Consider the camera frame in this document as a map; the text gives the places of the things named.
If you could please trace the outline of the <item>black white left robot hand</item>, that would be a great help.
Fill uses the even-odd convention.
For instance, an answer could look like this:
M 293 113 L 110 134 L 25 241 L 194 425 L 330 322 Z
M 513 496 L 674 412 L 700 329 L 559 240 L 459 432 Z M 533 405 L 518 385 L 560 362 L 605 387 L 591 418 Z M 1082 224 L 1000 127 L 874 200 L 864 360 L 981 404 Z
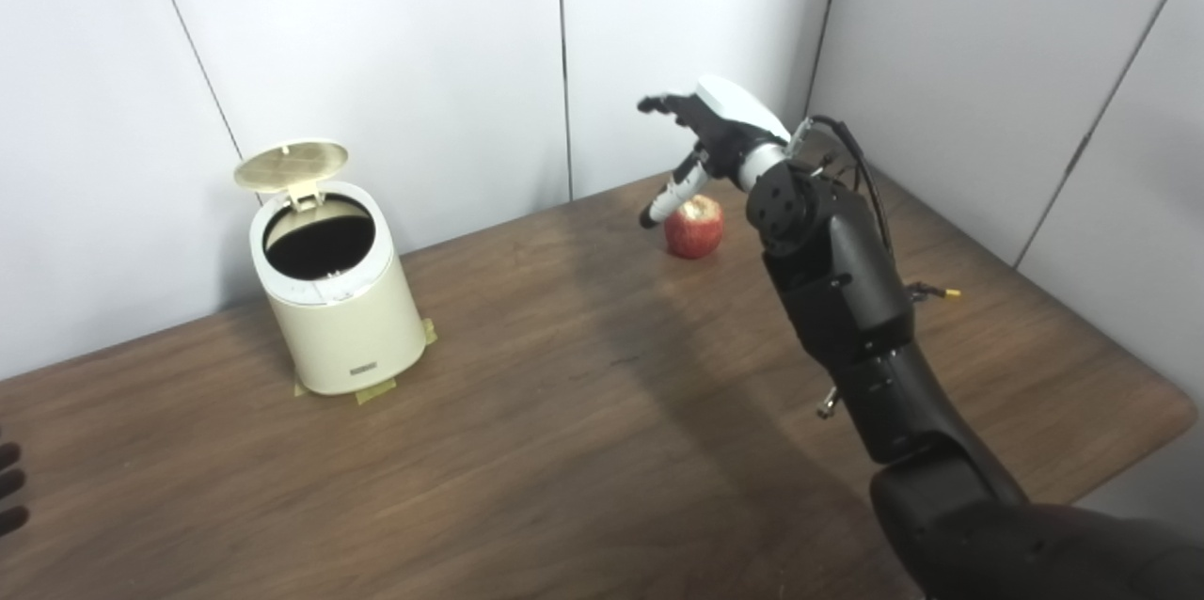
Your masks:
M 26 475 L 19 467 L 22 447 L 14 442 L 2 442 L 1 445 L 1 537 L 6 537 L 26 527 L 30 511 L 22 504 L 8 504 L 6 501 L 17 498 L 26 484 Z

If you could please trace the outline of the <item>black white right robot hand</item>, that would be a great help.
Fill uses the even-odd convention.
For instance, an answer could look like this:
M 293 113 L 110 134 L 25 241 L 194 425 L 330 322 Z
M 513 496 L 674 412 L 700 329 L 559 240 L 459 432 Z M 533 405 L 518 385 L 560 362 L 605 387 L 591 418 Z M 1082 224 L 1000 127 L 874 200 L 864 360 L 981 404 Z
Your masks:
M 728 80 L 706 73 L 690 94 L 663 93 L 637 102 L 641 113 L 662 113 L 695 134 L 695 146 L 641 211 L 642 228 L 661 227 L 712 181 L 749 190 L 771 167 L 787 160 L 791 133 L 765 102 Z

